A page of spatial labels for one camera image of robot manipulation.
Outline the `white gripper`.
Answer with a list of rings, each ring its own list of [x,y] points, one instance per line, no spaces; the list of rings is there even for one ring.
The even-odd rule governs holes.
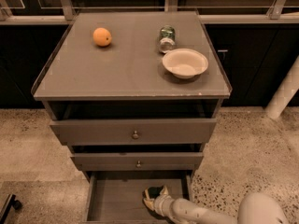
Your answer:
[[[145,196],[144,190],[144,205],[146,205],[149,210],[154,210],[157,214],[159,214],[162,217],[173,217],[173,203],[175,200],[170,195],[168,195],[169,191],[167,186],[162,186],[159,194],[160,196],[158,196],[156,199],[148,199]]]

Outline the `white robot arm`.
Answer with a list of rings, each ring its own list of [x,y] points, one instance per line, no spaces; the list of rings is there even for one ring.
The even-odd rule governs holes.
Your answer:
[[[192,181],[192,197],[144,191],[152,214],[175,224],[298,224],[298,91],[294,63],[267,108],[225,108]]]

